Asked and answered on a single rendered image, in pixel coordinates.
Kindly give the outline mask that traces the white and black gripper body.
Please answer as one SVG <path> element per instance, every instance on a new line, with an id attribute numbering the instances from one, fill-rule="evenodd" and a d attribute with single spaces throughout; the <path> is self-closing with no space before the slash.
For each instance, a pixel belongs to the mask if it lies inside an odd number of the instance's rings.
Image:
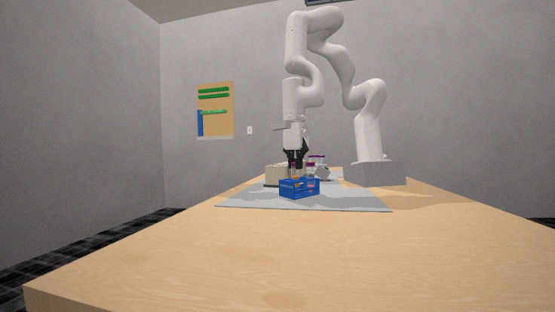
<path id="1" fill-rule="evenodd" d="M 308 130 L 303 121 L 291 122 L 291 128 L 284 129 L 283 144 L 285 150 L 299 150 L 302 148 L 302 137 L 308 146 Z"/>

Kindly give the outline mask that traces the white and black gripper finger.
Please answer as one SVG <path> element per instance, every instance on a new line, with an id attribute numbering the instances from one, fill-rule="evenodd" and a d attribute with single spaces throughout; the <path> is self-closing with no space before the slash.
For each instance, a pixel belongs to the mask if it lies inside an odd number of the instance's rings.
<path id="1" fill-rule="evenodd" d="M 304 155 L 306 152 L 308 152 L 308 150 L 309 149 L 304 140 L 304 137 L 302 137 L 302 148 L 300 148 L 299 150 L 296 150 L 296 169 L 297 170 L 303 168 L 302 159 L 304 158 Z"/>
<path id="2" fill-rule="evenodd" d="M 286 153 L 287 158 L 288 158 L 288 168 L 291 169 L 291 162 L 296 162 L 296 159 L 294 158 L 294 151 L 295 150 L 285 150 L 285 149 L 283 149 L 283 151 Z"/>

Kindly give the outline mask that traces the grey bench mat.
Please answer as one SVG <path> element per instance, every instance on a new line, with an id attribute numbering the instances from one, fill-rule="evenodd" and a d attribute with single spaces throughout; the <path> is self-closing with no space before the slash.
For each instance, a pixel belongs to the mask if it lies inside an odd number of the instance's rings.
<path id="1" fill-rule="evenodd" d="M 297 200 L 279 196 L 279 188 L 263 187 L 264 178 L 215 206 L 272 210 L 393 212 L 368 188 L 343 188 L 338 178 L 343 178 L 343 171 L 331 170 L 328 176 L 331 182 L 320 182 L 320 194 Z"/>

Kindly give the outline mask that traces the blue tube rack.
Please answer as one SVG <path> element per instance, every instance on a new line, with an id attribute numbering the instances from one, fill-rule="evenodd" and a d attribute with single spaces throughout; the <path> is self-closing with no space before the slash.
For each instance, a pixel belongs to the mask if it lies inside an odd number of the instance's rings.
<path id="1" fill-rule="evenodd" d="M 307 187 L 307 182 L 313 180 L 314 187 Z M 303 184 L 299 184 L 299 187 L 295 188 L 295 183 L 300 182 Z M 309 190 L 313 190 L 313 192 L 310 193 Z M 320 194 L 320 184 L 317 178 L 307 179 L 307 176 L 300 176 L 299 179 L 279 179 L 279 196 L 281 197 L 297 200 L 317 194 Z"/>

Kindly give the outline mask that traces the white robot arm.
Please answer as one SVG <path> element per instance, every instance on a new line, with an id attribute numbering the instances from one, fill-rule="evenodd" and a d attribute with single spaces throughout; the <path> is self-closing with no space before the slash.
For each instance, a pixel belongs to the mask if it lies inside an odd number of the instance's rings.
<path id="1" fill-rule="evenodd" d="M 282 81 L 285 121 L 270 124 L 270 129 L 289 129 L 291 122 L 305 121 L 306 108 L 319 107 L 324 103 L 323 76 L 315 65 L 306 60 L 308 49 L 326 58 L 335 70 L 341 85 L 343 106 L 351 111 L 363 108 L 354 119 L 358 162 L 351 164 L 391 161 L 382 153 L 379 129 L 379 111 L 388 94 L 385 82 L 373 78 L 355 87 L 352 80 L 356 66 L 350 53 L 345 47 L 327 41 L 343 23 L 344 14 L 335 6 L 325 6 L 313 11 L 294 11 L 289 15 L 284 67 L 290 74 L 309 78 L 312 85 L 305 87 L 302 78 L 286 78 Z"/>

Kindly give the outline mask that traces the purple-capped tube with orange label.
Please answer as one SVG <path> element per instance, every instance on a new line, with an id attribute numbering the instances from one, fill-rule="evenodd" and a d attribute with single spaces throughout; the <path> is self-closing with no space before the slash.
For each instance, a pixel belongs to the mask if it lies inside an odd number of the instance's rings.
<path id="1" fill-rule="evenodd" d="M 305 165 L 307 171 L 307 179 L 314 179 L 315 162 L 305 162 Z M 314 181 L 307 182 L 307 187 L 314 187 Z M 312 193 L 313 190 L 310 190 L 309 192 Z"/>

